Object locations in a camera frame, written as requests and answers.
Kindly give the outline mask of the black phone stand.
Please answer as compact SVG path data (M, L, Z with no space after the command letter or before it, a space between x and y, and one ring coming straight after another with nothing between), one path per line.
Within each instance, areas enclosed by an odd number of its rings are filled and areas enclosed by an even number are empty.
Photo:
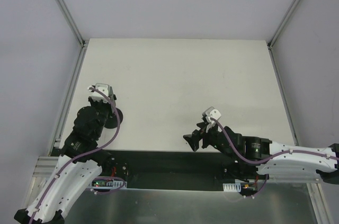
M108 117L107 120L105 122L104 127L106 129L115 129L118 127L118 121L120 121L120 123L122 123L123 121L123 113L119 108L116 108L117 114L115 112L113 112L112 110L110 110L108 112Z

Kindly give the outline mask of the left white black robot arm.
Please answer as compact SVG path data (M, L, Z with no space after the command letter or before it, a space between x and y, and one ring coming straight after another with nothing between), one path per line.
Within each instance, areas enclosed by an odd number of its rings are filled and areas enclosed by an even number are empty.
M89 106L77 112L56 166L41 192L25 209L17 210L18 223L64 223L74 203L99 175L111 172L110 154L98 146L105 128L120 123L116 96L108 84L88 87Z

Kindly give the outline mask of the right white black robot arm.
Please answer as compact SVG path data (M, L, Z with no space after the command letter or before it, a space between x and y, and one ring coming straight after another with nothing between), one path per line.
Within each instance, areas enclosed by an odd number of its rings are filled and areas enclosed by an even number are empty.
M227 171L234 171L241 180L257 175L295 181L320 179L338 184L338 144L308 148L244 136L219 122L201 122L197 126L191 134L183 136L191 149L211 146L218 150L232 161Z

